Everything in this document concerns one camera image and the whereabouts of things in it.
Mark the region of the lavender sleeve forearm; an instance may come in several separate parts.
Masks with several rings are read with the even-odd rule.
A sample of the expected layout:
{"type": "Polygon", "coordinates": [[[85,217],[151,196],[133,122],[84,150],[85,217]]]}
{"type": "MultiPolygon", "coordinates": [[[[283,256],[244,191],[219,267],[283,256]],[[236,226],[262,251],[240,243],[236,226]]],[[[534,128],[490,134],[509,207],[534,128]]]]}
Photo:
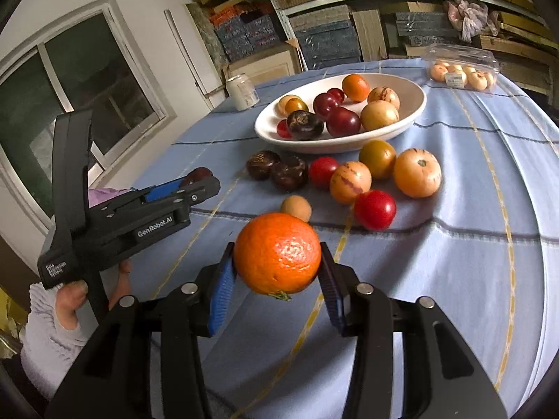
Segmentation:
{"type": "Polygon", "coordinates": [[[61,287],[46,289],[41,283],[29,287],[30,313],[21,351],[26,376],[48,400],[55,395],[88,340],[80,323],[73,331],[59,324],[54,307],[61,287]]]}

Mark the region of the person's left hand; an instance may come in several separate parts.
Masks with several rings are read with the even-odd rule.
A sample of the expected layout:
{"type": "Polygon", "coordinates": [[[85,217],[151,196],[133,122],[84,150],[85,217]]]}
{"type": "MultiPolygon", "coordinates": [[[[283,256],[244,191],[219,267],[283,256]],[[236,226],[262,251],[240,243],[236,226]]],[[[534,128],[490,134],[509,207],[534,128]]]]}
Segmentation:
{"type": "MultiPolygon", "coordinates": [[[[130,273],[132,262],[125,260],[118,265],[117,285],[109,301],[109,308],[117,304],[118,300],[132,293],[130,273]]],[[[87,299],[88,287],[84,281],[72,282],[61,287],[56,293],[55,316],[63,329],[73,331],[78,328],[79,321],[76,311],[87,299]]]]}

